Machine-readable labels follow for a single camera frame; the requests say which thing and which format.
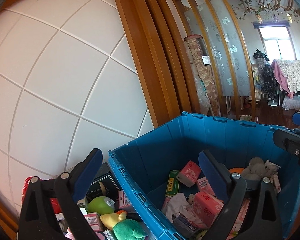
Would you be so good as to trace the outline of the red plastic toy bag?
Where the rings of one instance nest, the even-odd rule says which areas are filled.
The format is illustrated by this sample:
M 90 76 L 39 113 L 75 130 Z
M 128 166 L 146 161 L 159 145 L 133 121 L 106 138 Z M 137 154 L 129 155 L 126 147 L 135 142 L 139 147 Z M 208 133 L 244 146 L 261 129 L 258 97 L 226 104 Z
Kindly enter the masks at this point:
M 54 180 L 43 181 L 37 176 L 26 178 L 22 189 L 22 209 L 21 216 L 28 220 L 28 215 L 41 215 L 46 218 L 52 217 L 54 214 L 62 213 L 61 206 L 55 196 L 53 189 L 48 189 L 53 185 Z

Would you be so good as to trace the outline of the grey fluffy plush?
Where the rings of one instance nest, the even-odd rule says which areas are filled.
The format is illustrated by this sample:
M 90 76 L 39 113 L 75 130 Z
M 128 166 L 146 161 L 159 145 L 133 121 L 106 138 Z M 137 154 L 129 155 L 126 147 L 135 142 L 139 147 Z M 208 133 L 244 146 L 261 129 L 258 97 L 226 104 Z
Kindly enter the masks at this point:
M 253 157 L 249 165 L 241 172 L 241 176 L 246 180 L 260 181 L 267 174 L 267 167 L 260 157 Z

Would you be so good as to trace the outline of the pink tissue pack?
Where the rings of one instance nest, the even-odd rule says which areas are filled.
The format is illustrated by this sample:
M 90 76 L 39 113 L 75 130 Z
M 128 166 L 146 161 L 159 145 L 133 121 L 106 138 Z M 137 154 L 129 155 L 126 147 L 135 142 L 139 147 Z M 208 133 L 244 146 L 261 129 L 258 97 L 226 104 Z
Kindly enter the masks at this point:
M 223 205 L 216 197 L 206 191 L 201 191 L 194 195 L 192 208 L 194 213 L 209 228 L 219 215 Z

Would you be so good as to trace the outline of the green apple plush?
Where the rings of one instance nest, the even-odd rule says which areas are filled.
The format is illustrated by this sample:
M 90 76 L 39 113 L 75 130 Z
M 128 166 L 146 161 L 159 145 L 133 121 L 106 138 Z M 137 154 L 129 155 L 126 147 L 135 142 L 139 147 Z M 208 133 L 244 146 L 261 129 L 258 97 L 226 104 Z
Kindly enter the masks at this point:
M 94 198 L 88 204 L 89 213 L 98 213 L 99 215 L 105 215 L 108 213 L 114 213 L 115 202 L 107 196 L 99 196 Z

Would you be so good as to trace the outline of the dark green gift box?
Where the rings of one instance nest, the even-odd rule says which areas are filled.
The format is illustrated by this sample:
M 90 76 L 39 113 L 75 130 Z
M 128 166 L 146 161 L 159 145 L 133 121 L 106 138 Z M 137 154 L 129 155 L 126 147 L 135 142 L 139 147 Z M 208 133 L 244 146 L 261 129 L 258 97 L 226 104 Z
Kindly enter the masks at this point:
M 110 166 L 103 163 L 86 193 L 86 198 L 90 202 L 96 197 L 106 196 L 116 201 L 121 190 Z

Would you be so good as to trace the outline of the green and yellow plush toy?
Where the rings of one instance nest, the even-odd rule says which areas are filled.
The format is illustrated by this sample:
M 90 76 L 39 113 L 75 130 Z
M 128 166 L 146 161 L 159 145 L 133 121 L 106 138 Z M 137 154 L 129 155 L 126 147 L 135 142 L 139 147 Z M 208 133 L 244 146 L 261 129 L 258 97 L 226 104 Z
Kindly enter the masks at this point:
M 116 239 L 146 239 L 147 233 L 139 222 L 127 218 L 126 211 L 118 211 L 116 213 L 106 213 L 100 216 L 104 226 L 111 230 Z

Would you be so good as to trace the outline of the green medicine box in crate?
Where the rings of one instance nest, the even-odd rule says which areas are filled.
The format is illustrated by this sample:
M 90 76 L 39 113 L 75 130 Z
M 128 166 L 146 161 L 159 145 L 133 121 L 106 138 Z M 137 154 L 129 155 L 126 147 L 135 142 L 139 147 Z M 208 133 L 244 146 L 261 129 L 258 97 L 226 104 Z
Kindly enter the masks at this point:
M 170 171 L 165 193 L 166 197 L 173 197 L 179 192 L 179 180 L 177 179 L 179 172 L 180 170 Z

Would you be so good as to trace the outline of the blue plastic storage crate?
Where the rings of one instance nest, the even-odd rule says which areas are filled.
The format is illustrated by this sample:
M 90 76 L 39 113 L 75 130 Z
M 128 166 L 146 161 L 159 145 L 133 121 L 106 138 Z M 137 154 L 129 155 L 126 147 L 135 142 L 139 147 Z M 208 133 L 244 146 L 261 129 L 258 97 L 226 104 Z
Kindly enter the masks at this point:
M 300 205 L 298 158 L 273 142 L 276 125 L 183 113 L 109 152 L 109 163 L 134 209 L 157 239 L 181 239 L 164 216 L 169 174 L 208 150 L 227 168 L 246 167 L 253 157 L 279 166 L 277 196 L 282 233 L 288 237 Z

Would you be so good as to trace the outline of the rolled patterned carpet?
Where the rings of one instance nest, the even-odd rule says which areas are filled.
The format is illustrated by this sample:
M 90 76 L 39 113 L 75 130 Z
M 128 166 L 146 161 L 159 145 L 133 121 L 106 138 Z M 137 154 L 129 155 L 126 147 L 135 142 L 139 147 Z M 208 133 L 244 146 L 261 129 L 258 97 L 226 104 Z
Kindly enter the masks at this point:
M 203 37 L 189 35 L 184 38 L 184 46 L 194 78 L 200 112 L 204 115 L 220 116 L 215 78 Z

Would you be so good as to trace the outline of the wooden glass partition screen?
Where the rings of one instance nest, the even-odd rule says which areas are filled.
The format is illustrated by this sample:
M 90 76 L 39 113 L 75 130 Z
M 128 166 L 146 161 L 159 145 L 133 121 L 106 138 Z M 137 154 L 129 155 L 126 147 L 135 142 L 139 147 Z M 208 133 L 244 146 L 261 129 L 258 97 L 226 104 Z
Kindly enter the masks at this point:
M 228 0 L 172 0 L 189 35 L 203 37 L 215 78 L 220 116 L 257 121 L 253 68 Z

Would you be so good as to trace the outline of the wooden door frame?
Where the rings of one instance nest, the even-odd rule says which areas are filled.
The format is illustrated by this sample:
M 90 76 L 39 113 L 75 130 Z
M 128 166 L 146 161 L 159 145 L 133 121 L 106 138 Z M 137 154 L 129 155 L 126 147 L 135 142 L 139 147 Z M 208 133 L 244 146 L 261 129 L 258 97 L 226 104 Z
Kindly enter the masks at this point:
M 115 0 L 154 127 L 199 113 L 183 39 L 166 0 Z

